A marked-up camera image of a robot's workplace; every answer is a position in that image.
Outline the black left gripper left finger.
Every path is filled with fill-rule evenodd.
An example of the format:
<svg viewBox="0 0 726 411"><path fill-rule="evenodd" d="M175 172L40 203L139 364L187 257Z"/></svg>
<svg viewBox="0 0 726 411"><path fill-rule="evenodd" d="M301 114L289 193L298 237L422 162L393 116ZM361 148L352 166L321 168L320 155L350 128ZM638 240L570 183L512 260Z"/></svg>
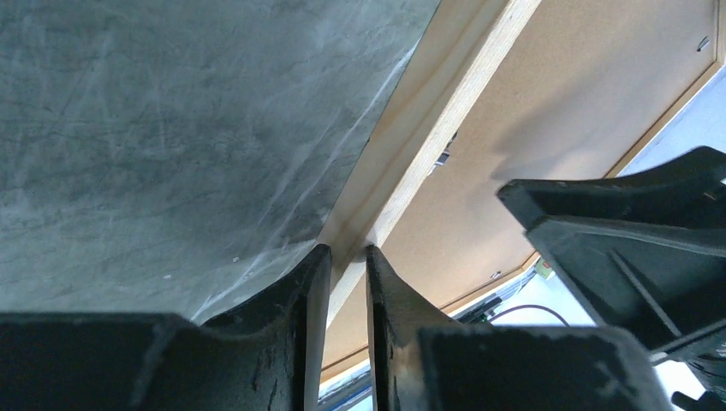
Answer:
<svg viewBox="0 0 726 411"><path fill-rule="evenodd" d="M202 325L172 313L5 313L4 410L314 410L331 250Z"/></svg>

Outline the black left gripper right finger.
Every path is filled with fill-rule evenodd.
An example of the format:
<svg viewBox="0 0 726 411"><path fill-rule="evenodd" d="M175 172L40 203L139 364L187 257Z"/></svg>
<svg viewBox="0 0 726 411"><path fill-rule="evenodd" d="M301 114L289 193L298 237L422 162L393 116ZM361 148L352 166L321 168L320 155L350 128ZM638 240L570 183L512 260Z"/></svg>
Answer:
<svg viewBox="0 0 726 411"><path fill-rule="evenodd" d="M376 410L668 410L645 350L606 327L463 324L366 248Z"/></svg>

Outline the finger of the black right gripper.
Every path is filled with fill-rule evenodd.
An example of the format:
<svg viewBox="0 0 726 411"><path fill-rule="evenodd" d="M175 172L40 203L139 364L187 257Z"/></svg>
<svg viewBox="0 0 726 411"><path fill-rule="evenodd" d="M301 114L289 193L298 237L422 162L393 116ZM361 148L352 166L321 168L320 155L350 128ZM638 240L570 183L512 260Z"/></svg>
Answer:
<svg viewBox="0 0 726 411"><path fill-rule="evenodd" d="M516 179L497 197L598 325L686 359L725 341L725 156L700 146L649 170Z"/></svg>

